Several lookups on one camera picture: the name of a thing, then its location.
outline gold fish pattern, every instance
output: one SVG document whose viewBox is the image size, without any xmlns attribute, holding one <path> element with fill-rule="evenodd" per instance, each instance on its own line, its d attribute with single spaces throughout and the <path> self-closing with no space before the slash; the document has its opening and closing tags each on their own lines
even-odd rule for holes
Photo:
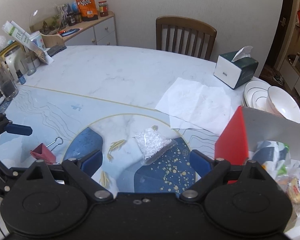
<svg viewBox="0 0 300 240">
<path fill-rule="evenodd" d="M 110 147 L 109 147 L 109 151 L 107 154 L 107 158 L 108 160 L 111 162 L 113 160 L 113 156 L 110 154 L 110 152 L 114 151 L 114 150 L 119 150 L 122 145 L 124 145 L 127 141 L 126 140 L 120 140 L 117 142 L 113 142 Z"/>
<path fill-rule="evenodd" d="M 108 175 L 106 174 L 105 171 L 102 171 L 101 172 L 101 176 L 100 176 L 100 180 L 99 180 L 99 183 L 102 187 L 104 188 L 108 188 L 109 185 L 110 185 L 110 181 L 108 179 Z"/>
</svg>

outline white beads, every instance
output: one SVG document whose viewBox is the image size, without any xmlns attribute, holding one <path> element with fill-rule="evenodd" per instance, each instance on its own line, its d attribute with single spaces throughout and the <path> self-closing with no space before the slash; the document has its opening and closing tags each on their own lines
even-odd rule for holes
<svg viewBox="0 0 300 240">
<path fill-rule="evenodd" d="M 167 149 L 164 149 L 162 152 L 160 152 L 160 150 L 172 143 L 171 139 L 166 139 L 152 128 L 148 128 L 145 129 L 144 132 L 137 133 L 135 138 L 144 155 L 146 164 L 151 163 L 149 159 L 152 157 L 154 157 L 154 160 L 159 158 Z"/>
</svg>

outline gold line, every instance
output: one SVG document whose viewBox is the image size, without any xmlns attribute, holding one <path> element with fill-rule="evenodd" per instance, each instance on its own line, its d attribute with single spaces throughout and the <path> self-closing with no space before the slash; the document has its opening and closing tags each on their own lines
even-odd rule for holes
<svg viewBox="0 0 300 240">
<path fill-rule="evenodd" d="M 112 100 L 107 100 L 107 99 L 103 99 L 103 98 L 94 98 L 94 97 L 90 97 L 90 96 L 84 96 L 84 95 L 79 95 L 79 94 L 70 93 L 70 92 L 53 90 L 53 89 L 49 89 L 49 88 L 34 87 L 34 86 L 29 86 L 29 85 L 20 85 L 20 86 L 26 86 L 26 87 L 31 87 L 31 88 L 38 88 L 38 89 L 43 89 L 43 90 L 48 90 L 48 91 L 53 91 L 53 92 L 59 92 L 59 93 L 64 93 L 64 94 L 73 95 L 73 96 L 79 96 L 79 97 L 84 97 L 84 98 L 92 98 L 92 99 L 101 100 L 101 101 L 110 102 L 110 103 L 116 103 L 116 104 L 120 104 L 120 105 L 124 105 L 124 106 L 133 106 L 133 107 L 137 107 L 137 108 L 141 108 L 141 109 L 146 109 L 146 110 L 151 110 L 151 111 L 155 111 L 155 112 L 160 112 L 158 110 L 147 108 L 147 107 L 143 107 L 143 106 L 135 106 L 135 105 L 130 105 L 130 104 L 126 104 L 126 103 L 120 103 L 120 102 L 116 102 L 116 101 L 112 101 Z"/>
<path fill-rule="evenodd" d="M 158 118 L 155 118 L 155 117 L 152 117 L 152 116 L 149 116 L 149 115 L 145 115 L 145 114 L 132 114 L 132 113 L 113 114 L 113 115 L 109 115 L 109 116 L 102 117 L 102 118 L 100 118 L 100 119 L 98 119 L 98 120 L 96 120 L 96 121 L 90 123 L 89 125 L 87 125 L 85 128 L 83 128 L 79 133 L 77 133 L 77 134 L 75 135 L 75 137 L 74 137 L 74 138 L 72 139 L 72 141 L 70 142 L 69 146 L 71 145 L 71 143 L 73 142 L 73 140 L 78 136 L 78 134 L 80 134 L 84 129 L 88 128 L 90 125 L 93 125 L 94 123 L 99 122 L 99 121 L 101 121 L 101 120 L 103 120 L 103 119 L 110 118 L 110 117 L 113 117 L 113 116 L 118 116 L 118 115 L 141 115 L 141 116 L 145 116 L 145 117 L 149 117 L 149 118 L 155 119 L 155 120 L 157 120 L 157 121 L 159 121 L 159 122 L 164 123 L 164 124 L 167 125 L 168 127 L 170 127 L 170 125 L 167 124 L 166 122 L 164 122 L 164 121 L 162 121 L 162 120 L 160 120 L 160 119 L 158 119 Z M 175 131 L 175 132 L 176 132 L 176 133 L 184 140 L 184 142 L 185 142 L 186 145 L 188 146 L 189 150 L 192 151 L 192 150 L 191 150 L 191 147 L 188 145 L 187 141 L 183 138 L 183 136 L 181 135 L 181 133 L 179 133 L 179 131 L 176 131 L 176 129 L 171 129 L 171 130 L 174 130 L 174 131 Z M 65 150 L 65 153 L 64 153 L 63 156 L 62 156 L 62 160 L 63 160 L 63 158 L 65 157 L 68 148 Z"/>
</svg>

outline white marble tabletop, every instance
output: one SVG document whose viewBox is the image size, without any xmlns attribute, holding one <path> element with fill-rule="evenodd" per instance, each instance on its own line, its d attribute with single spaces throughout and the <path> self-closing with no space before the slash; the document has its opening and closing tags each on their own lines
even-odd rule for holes
<svg viewBox="0 0 300 240">
<path fill-rule="evenodd" d="M 242 103 L 244 86 L 231 89 L 213 75 L 216 63 L 200 58 L 133 47 L 69 46 L 53 59 L 26 76 L 25 85 L 154 109 L 181 77 L 223 87 L 233 109 Z"/>
</svg>

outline plastic bag of white beads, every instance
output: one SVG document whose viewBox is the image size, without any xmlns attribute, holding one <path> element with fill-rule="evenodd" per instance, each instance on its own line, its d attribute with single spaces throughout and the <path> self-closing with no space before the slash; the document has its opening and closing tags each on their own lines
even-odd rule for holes
<svg viewBox="0 0 300 240">
<path fill-rule="evenodd" d="M 156 129 L 148 128 L 135 135 L 137 144 L 143 154 L 142 165 L 149 165 L 161 157 L 167 150 L 177 142 L 159 134 Z"/>
</svg>

